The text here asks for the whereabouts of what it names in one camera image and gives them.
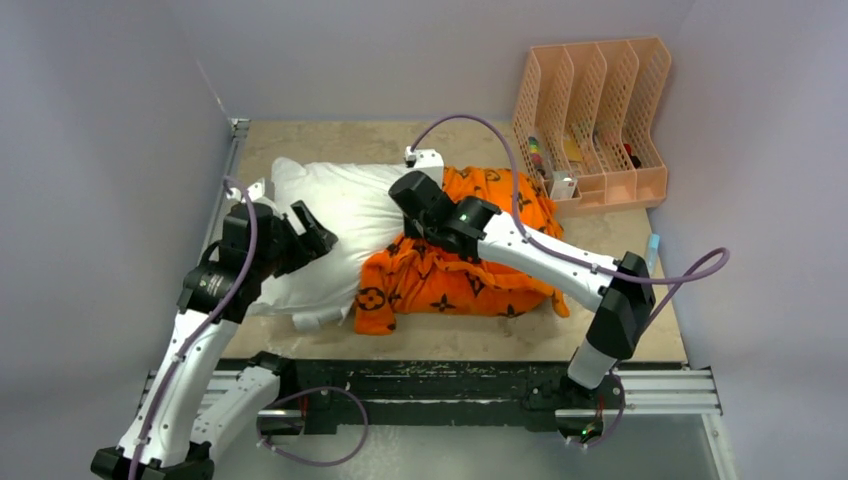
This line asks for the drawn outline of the white pillow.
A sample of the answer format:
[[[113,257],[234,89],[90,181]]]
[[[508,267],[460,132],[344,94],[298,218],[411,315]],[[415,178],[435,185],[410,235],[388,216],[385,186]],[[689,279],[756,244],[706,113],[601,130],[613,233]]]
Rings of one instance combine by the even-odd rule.
[[[404,217],[388,190],[406,173],[403,165],[315,162],[286,157],[271,167],[274,200],[296,231],[303,228],[291,204],[302,201],[337,237],[331,251],[290,274],[270,277],[249,316],[292,317],[298,331],[341,322],[353,306],[361,270],[403,231]]]

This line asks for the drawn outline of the orange patterned pillowcase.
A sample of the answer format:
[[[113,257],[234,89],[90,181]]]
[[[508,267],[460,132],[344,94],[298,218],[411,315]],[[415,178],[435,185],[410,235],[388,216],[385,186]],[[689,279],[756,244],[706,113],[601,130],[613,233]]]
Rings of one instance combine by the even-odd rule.
[[[528,227],[557,239],[563,228],[556,207],[525,174],[508,168],[447,167],[443,189],[454,201],[477,196],[503,211],[518,211]],[[567,318],[563,293],[530,276],[491,262],[469,263],[422,239],[397,236],[362,268],[355,296],[353,330],[360,335],[389,335],[399,314],[435,313],[514,318],[544,303]]]

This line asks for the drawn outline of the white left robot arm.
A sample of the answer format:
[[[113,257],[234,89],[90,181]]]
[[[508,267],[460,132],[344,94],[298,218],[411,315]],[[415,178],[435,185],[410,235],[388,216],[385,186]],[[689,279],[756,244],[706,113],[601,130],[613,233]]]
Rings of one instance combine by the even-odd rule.
[[[329,254],[338,241],[307,205],[290,206],[299,222],[266,201],[243,201],[225,215],[212,242],[183,279],[165,356],[133,423],[117,445],[98,450],[101,479],[210,479],[234,435],[263,403],[284,409],[298,382],[263,354],[238,387],[200,409],[224,348],[258,299],[263,282]]]

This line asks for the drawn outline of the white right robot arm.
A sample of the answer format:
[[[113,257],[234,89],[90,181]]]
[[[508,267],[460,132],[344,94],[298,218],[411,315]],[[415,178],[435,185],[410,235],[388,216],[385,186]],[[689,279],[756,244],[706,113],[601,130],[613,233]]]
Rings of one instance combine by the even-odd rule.
[[[607,373],[633,356],[656,301],[641,256],[628,252],[617,259],[581,250],[529,228],[476,196],[455,202],[419,170],[395,181],[388,195],[428,243],[464,260],[522,272],[593,312],[561,381],[569,404],[588,405],[599,396]]]

